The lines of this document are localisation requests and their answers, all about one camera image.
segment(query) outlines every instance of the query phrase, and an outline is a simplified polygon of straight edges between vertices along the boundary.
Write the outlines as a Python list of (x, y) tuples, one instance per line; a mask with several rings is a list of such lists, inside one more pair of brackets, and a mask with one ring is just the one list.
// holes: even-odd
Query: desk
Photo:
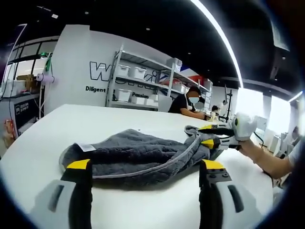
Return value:
[[(50, 181), (61, 178), (59, 156), (74, 142), (100, 142), (128, 128), (183, 142), (187, 138), (185, 125), (208, 124), (180, 114), (63, 105), (17, 139), (0, 161), (0, 169), (14, 201), (29, 213), (35, 196)], [(234, 181), (255, 196), (258, 209), (265, 214), (273, 201), (271, 179), (235, 150), (224, 151), (217, 160), (224, 164)], [(94, 186), (92, 228), (198, 229), (198, 170), (191, 169), (174, 179), (141, 191)]]

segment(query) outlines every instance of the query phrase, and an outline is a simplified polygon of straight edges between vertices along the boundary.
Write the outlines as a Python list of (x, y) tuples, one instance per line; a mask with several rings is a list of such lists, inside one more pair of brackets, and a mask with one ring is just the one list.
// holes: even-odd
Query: led light strip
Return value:
[(303, 94), (303, 91), (300, 91), (295, 97), (290, 99), (288, 102), (291, 103), (293, 100), (297, 99), (301, 94)]
[(220, 25), (218, 24), (218, 22), (215, 20), (215, 18), (213, 17), (213, 15), (209, 12), (209, 10), (199, 1), (199, 0), (190, 0), (195, 6), (198, 7), (198, 9), (201, 10), (201, 12), (207, 17), (207, 19), (210, 21), (210, 23), (215, 27), (215, 29), (217, 30), (218, 34), (220, 35), (221, 39), (223, 40), (225, 46), (228, 49), (228, 52), (232, 58), (233, 64), (235, 66), (236, 69), (236, 73), (239, 79), (239, 83), (240, 83), (240, 87), (244, 88), (244, 84), (243, 84), (243, 80), (242, 80), (242, 75), (240, 73), (239, 70), (239, 66), (237, 63), (237, 59), (234, 55), (233, 49), (227, 39), (227, 37), (224, 34), (224, 31), (222, 30), (222, 28), (220, 27)]

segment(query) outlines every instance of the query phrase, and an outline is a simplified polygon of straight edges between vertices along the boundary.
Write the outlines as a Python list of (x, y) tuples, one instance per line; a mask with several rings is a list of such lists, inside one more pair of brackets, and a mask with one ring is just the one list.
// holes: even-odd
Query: white label tag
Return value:
[(96, 148), (94, 148), (93, 145), (90, 145), (90, 144), (79, 144), (79, 143), (77, 143), (77, 144), (82, 149), (83, 152), (89, 152), (89, 151), (96, 150)]

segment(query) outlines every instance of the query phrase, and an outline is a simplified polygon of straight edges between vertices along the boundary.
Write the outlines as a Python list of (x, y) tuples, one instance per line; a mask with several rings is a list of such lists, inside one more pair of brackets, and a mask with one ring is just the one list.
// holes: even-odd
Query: face mask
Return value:
[(196, 104), (199, 101), (198, 97), (190, 97), (189, 100), (191, 101), (192, 104)]

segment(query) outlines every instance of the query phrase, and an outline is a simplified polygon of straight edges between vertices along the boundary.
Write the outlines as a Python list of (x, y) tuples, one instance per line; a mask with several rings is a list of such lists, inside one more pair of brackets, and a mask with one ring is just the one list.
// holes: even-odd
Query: black shirt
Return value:
[(187, 99), (187, 103), (186, 103), (186, 99), (185, 99), (184, 94), (181, 94), (179, 96), (177, 96), (174, 101), (172, 102), (171, 108), (168, 111), (168, 113), (177, 113), (177, 114), (181, 114), (180, 109), (182, 108), (186, 108), (187, 109), (187, 105), (191, 106), (192, 109), (190, 111), (194, 112), (196, 109), (194, 107), (194, 105), (191, 103), (191, 101), (189, 99)]

